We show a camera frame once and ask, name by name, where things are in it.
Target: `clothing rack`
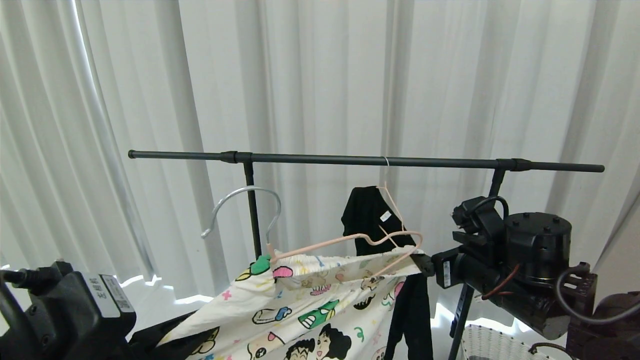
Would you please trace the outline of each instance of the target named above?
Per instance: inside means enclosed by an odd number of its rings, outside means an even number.
[[[541,163],[525,159],[442,159],[442,158],[398,158],[384,156],[339,156],[339,155],[304,155],[304,154],[260,154],[254,152],[225,151],[225,152],[166,152],[166,151],[129,151],[131,159],[176,159],[176,160],[218,160],[225,163],[242,163],[247,185],[254,185],[253,163],[297,163],[297,164],[327,164],[327,165],[372,165],[393,167],[443,167],[443,168],[485,168],[493,169],[493,177],[489,196],[498,195],[502,180],[507,171],[554,170],[575,172],[603,172],[603,165],[576,163]],[[249,191],[249,212],[253,232],[253,248],[258,258],[262,254],[260,244],[260,227],[258,224],[258,209],[255,192]],[[463,285],[456,316],[451,324],[449,335],[453,338],[449,360],[455,360],[458,355],[462,332],[465,328],[474,289]]]

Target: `red wire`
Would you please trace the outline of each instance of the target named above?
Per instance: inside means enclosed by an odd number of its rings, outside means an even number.
[[[520,264],[516,264],[516,266],[513,268],[513,270],[511,271],[511,273],[509,274],[509,276],[507,276],[500,284],[498,284],[498,286],[496,286],[492,291],[489,291],[488,293],[482,295],[482,299],[483,300],[487,300],[490,297],[494,296],[495,294],[497,294],[498,292],[500,292],[500,290],[507,285],[507,283],[509,281],[511,281],[511,279],[514,278],[514,276],[518,273],[518,270],[520,269]]]

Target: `white garment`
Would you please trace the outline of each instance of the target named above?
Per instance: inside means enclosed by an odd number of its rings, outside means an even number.
[[[347,258],[298,255],[273,266],[261,256],[159,345],[215,328],[189,360],[381,358],[396,296],[404,278],[419,270],[407,258],[371,275],[400,250]]]

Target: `curtain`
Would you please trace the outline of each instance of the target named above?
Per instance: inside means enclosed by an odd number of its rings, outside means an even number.
[[[224,289],[253,258],[246,196],[199,234],[214,203],[244,186],[242,167],[130,160],[129,149],[601,163],[604,174],[510,173],[500,191],[512,213],[567,218],[572,263],[592,265],[638,193],[636,2],[1,6],[9,262],[156,274],[177,298]],[[283,202],[271,234],[283,251],[340,236],[350,190],[384,180],[432,254],[456,246],[451,209],[486,195],[491,172],[255,165],[256,184]],[[257,201],[264,249],[275,203]],[[457,289],[430,294],[455,308]],[[479,316],[513,321],[488,304],[474,304]]]

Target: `qr code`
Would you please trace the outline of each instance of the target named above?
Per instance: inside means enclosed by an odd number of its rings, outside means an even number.
[[[116,304],[118,304],[118,307],[120,309],[130,309],[131,306],[129,305],[129,302],[126,300],[116,300]]]

